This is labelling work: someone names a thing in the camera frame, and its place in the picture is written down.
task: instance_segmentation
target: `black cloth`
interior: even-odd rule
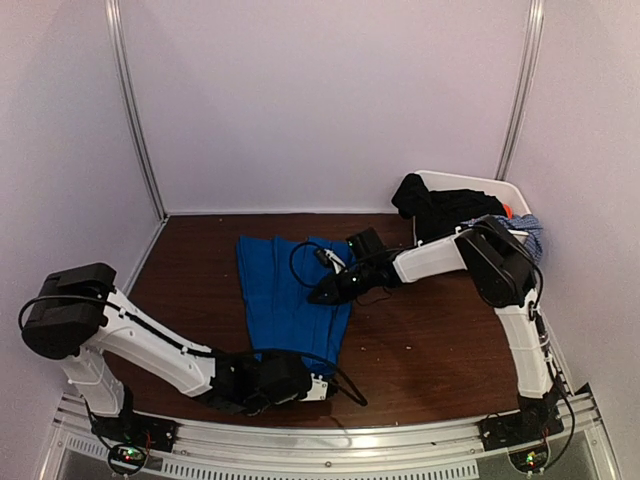
[[[467,220],[507,215],[496,197],[468,189],[430,192],[416,173],[404,177],[391,203],[403,218],[415,217],[416,237],[423,242],[446,237]]]

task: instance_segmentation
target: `blue cloth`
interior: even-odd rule
[[[524,242],[524,247],[531,254],[531,258],[536,262],[536,265],[542,260],[542,243],[540,236],[542,235],[542,225],[535,215],[523,215],[522,217],[514,215],[513,218],[507,218],[500,215],[494,215],[494,218],[498,220],[502,226],[509,230],[521,230],[527,232],[529,236]],[[473,225],[476,220],[470,222],[464,222],[466,225]]]
[[[346,243],[321,238],[309,241],[333,250],[349,264],[351,252]],[[241,236],[238,240],[238,272],[251,343],[255,349],[313,353],[337,364],[351,304],[324,306],[307,302],[311,289],[300,285],[289,268],[289,256],[296,245],[280,237],[261,240]],[[294,257],[296,273],[310,285],[330,272],[316,259],[313,250],[312,246],[303,247]],[[313,373],[333,374],[324,363],[309,359],[304,362]]]

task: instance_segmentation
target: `metal corner post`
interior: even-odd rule
[[[498,164],[498,170],[496,171],[496,180],[506,179],[511,161],[513,160],[516,143],[522,128],[525,107],[529,98],[531,84],[533,82],[533,75],[538,62],[543,23],[544,0],[531,0],[527,33],[522,52],[522,64],[520,66],[520,75],[518,77],[518,84],[516,87],[516,96],[511,109],[511,117],[509,119],[507,135],[502,147],[500,163]]]
[[[133,91],[133,83],[131,81],[131,72],[129,71],[129,63],[127,61],[127,50],[125,47],[124,33],[122,31],[122,21],[120,18],[120,1],[105,0],[107,13],[107,24],[111,43],[116,60],[116,70],[120,81],[120,89],[124,100],[125,114],[131,131],[131,138],[142,171],[142,178],[147,188],[154,213],[159,221],[166,218],[167,213],[162,203],[162,197],[158,188],[156,177],[153,173],[153,167],[149,159],[149,151],[144,139],[142,124],[140,122],[140,114]]]

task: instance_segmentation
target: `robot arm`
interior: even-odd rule
[[[549,338],[538,311],[535,267],[518,240],[493,217],[459,227],[448,237],[404,251],[387,249],[373,229],[347,239],[356,262],[325,276],[309,296],[335,305],[373,287],[399,287],[422,278],[468,270],[480,297],[505,330],[518,375],[520,412],[481,426],[486,449],[539,440],[562,431],[555,420],[560,398],[551,367]]]
[[[193,343],[139,310],[113,286],[114,278],[115,271],[104,264],[51,274],[22,312],[34,305],[22,329],[24,342],[60,361],[98,430],[104,427],[100,435],[114,440],[127,431],[137,435],[131,427],[132,393],[109,370],[105,350],[227,413],[255,415],[270,405],[326,397],[327,382],[313,376],[300,356],[267,353],[259,361]]]

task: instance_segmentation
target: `white wall panel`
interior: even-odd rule
[[[528,9],[123,2],[167,210],[383,211],[415,169],[493,177]]]
[[[34,478],[64,382],[23,345],[21,305],[55,270],[122,285],[155,230],[100,0],[0,5],[0,478]]]
[[[640,456],[640,4],[546,2],[509,180],[545,227],[542,306],[624,478]]]

